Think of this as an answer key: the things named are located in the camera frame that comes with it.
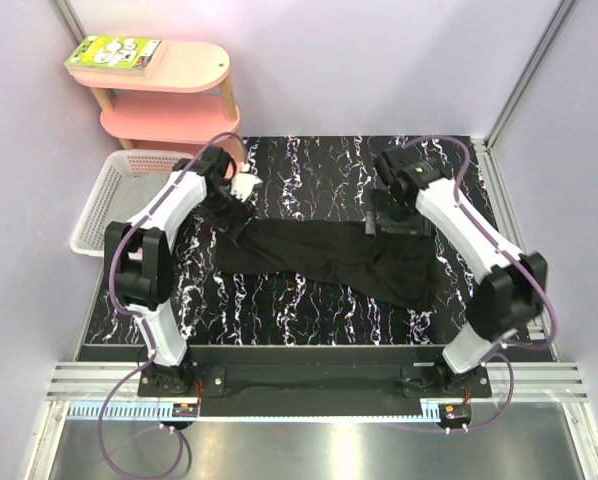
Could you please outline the black printed t shirt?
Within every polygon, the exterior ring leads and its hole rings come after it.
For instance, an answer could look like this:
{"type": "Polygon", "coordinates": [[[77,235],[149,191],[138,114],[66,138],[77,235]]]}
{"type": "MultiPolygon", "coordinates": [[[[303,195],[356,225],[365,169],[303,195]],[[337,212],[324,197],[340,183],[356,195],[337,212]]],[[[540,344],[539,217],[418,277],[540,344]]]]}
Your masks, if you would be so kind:
{"type": "Polygon", "coordinates": [[[432,237],[371,236],[361,222],[255,220],[235,242],[217,238],[215,265],[225,274],[296,273],[417,312],[431,309],[439,285],[432,237]]]}

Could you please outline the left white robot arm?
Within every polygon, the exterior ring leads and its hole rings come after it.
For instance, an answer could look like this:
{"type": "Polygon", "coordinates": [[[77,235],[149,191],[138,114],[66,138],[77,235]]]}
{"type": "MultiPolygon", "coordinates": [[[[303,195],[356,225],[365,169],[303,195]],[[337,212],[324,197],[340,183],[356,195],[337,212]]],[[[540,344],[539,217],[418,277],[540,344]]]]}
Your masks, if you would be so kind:
{"type": "Polygon", "coordinates": [[[236,241],[254,217],[248,199],[260,179],[239,167],[223,148],[207,146],[180,159],[166,184],[130,219],[104,232],[104,265],[115,309],[137,324],[147,348],[140,368],[146,385],[174,396],[199,387],[193,360],[171,304],[175,287],[173,246],[190,216],[236,241]]]}

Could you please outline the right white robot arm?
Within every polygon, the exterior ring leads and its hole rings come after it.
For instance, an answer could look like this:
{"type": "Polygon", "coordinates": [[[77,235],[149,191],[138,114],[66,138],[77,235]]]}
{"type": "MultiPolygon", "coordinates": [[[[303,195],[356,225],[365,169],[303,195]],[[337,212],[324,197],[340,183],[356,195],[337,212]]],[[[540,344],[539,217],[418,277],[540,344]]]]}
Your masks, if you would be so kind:
{"type": "Polygon", "coordinates": [[[467,263],[476,286],[466,322],[413,386],[422,394],[455,396],[496,350],[540,316],[546,303],[548,265],[538,252],[524,253],[496,231],[437,159],[408,161],[390,147],[373,160],[389,198],[389,215],[419,214],[432,223],[467,263]]]}

